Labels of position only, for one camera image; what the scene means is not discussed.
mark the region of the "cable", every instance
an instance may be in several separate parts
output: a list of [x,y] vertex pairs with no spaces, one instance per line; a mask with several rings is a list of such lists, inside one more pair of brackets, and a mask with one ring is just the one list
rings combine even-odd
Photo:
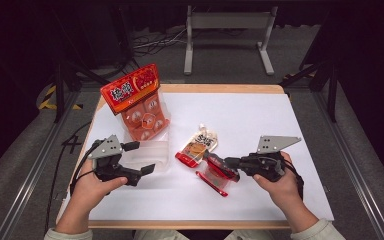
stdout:
[[[135,46],[133,48],[134,49],[139,49],[139,48],[147,47],[148,49],[146,51],[138,51],[138,50],[136,50],[135,53],[136,54],[141,54],[141,55],[135,55],[135,56],[143,57],[143,56],[146,56],[146,55],[154,55],[154,54],[160,52],[165,47],[173,46],[174,44],[176,44],[178,42],[186,44],[186,42],[178,40],[178,38],[181,38],[184,35],[185,31],[186,31],[186,28],[182,29],[178,33],[174,33],[174,36],[172,36],[172,37],[169,37],[168,34],[165,34],[164,37],[162,39],[159,39],[159,40],[157,40],[157,39],[160,38],[161,35],[157,35],[154,38],[154,40],[151,41],[151,42],[149,42],[149,41],[148,42],[142,42],[141,41],[140,42],[140,43],[142,43],[141,45],[137,45],[137,46]],[[138,37],[136,39],[143,39],[143,38],[148,39],[145,36],[140,36],[140,37]]]
[[83,124],[67,140],[63,141],[63,143],[62,143],[63,148],[61,149],[61,152],[60,152],[60,154],[58,156],[57,164],[55,166],[54,176],[53,176],[53,179],[52,179],[51,191],[49,193],[49,198],[48,198],[48,207],[46,209],[46,222],[45,222],[45,232],[44,232],[44,235],[46,234],[46,232],[49,229],[49,215],[50,215],[50,212],[51,212],[52,196],[54,195],[55,182],[56,182],[56,178],[57,178],[57,174],[58,174],[59,165],[60,165],[60,162],[61,162],[61,159],[62,159],[62,154],[64,153],[64,150],[67,147],[67,143],[69,143],[76,136],[76,134],[80,130],[82,130],[84,127],[86,127],[90,123],[91,123],[91,121]]

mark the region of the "plastic container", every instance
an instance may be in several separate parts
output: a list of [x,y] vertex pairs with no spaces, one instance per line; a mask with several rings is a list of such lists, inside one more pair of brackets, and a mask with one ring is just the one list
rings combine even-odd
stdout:
[[170,123],[159,87],[157,67],[150,64],[101,88],[111,111],[134,141],[150,140]]

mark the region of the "person's right hand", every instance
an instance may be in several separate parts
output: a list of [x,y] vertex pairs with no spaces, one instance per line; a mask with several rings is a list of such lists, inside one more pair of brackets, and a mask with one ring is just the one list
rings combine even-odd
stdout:
[[[286,161],[292,163],[289,154],[285,152],[281,152],[281,154]],[[302,232],[319,220],[304,205],[298,193],[296,176],[288,168],[285,168],[285,175],[277,182],[270,182],[258,174],[254,175],[254,179],[261,188],[269,192],[273,202],[285,214],[293,233]]]
[[[286,161],[292,163],[291,157],[285,152],[281,152]],[[302,203],[298,193],[298,185],[295,174],[285,168],[283,175],[277,182],[270,182],[268,179],[256,174],[253,176],[258,185],[269,192],[271,199],[282,211],[287,210],[291,205]]]

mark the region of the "label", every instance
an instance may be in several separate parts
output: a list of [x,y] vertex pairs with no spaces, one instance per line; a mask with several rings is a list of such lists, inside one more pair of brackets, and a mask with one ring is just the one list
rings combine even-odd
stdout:
[[160,87],[155,64],[142,67],[101,88],[114,115],[140,102]]

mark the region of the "wooden table edge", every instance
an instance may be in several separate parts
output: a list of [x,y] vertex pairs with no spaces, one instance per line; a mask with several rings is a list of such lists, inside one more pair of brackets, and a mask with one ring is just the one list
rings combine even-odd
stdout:
[[290,229],[286,220],[279,221],[175,221],[175,220],[90,220],[89,228],[111,229],[259,229],[281,230]]

